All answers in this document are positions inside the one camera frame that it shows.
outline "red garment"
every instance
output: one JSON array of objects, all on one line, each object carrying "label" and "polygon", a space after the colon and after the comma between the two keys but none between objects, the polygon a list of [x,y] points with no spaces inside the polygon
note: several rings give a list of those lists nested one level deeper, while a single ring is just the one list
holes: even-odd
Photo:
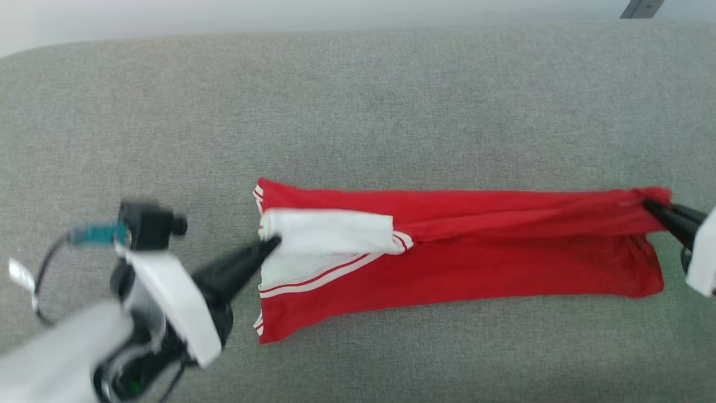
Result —
[{"label": "red garment", "polygon": [[329,316],[525,295],[644,297],[664,288],[646,238],[664,227],[643,207],[664,188],[592,192],[297,189],[259,179],[260,208],[346,209],[393,217],[415,245],[313,290],[267,295],[255,327],[280,341]]}]

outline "cable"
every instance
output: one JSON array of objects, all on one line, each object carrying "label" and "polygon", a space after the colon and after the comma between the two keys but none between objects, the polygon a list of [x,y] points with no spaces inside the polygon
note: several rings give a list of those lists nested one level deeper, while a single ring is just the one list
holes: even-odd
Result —
[{"label": "cable", "polygon": [[179,379],[181,379],[181,376],[184,375],[184,370],[186,369],[186,363],[184,360],[181,361],[181,366],[179,367],[179,371],[177,374],[172,378],[172,381],[169,383],[169,388],[166,392],[162,395],[161,399],[159,399],[158,403],[165,403],[167,399],[169,398],[169,395],[174,390],[174,387],[177,386],[177,383],[179,383]]},{"label": "cable", "polygon": [[39,305],[39,296],[40,296],[40,286],[42,285],[42,280],[44,279],[44,275],[47,272],[47,268],[49,267],[49,263],[54,257],[54,255],[57,253],[60,248],[62,248],[65,245],[69,244],[70,240],[70,232],[66,233],[65,235],[62,235],[60,238],[58,238],[54,244],[49,248],[47,253],[44,256],[44,259],[42,260],[42,264],[40,265],[40,270],[37,273],[37,280],[35,280],[35,290],[32,293],[32,310],[35,312],[35,316],[46,326],[54,325],[54,321],[48,319],[41,311],[40,311],[40,305]]}]

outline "clothing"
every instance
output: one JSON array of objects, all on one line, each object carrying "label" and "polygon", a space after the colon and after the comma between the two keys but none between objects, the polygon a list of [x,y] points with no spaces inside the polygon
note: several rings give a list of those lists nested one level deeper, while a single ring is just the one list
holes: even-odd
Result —
[{"label": "clothing", "polygon": [[297,189],[259,179],[261,343],[329,316],[517,295],[663,290],[642,207],[663,188],[579,193]]}]

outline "white cable tag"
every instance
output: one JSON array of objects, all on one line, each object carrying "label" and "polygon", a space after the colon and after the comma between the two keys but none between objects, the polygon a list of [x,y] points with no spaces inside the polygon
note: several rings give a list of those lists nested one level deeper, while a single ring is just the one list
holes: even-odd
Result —
[{"label": "white cable tag", "polygon": [[32,273],[30,273],[22,263],[11,257],[8,261],[8,271],[10,272],[10,278],[15,284],[28,290],[30,293],[35,292],[35,277],[32,276]]}]

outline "gray fabric surface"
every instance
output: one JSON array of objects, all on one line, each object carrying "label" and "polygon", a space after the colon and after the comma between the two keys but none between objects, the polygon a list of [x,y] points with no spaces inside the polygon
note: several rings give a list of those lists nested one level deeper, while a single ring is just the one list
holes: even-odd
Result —
[{"label": "gray fabric surface", "polygon": [[[188,267],[256,232],[259,176],[359,189],[658,184],[716,202],[716,25],[619,21],[246,34],[47,47],[0,60],[0,257],[113,219],[188,215]],[[713,402],[716,301],[652,238],[666,290],[331,318],[259,346],[252,287],[228,349],[172,402]],[[107,295],[108,251],[62,255],[51,315]],[[41,330],[0,276],[0,352]]]}]

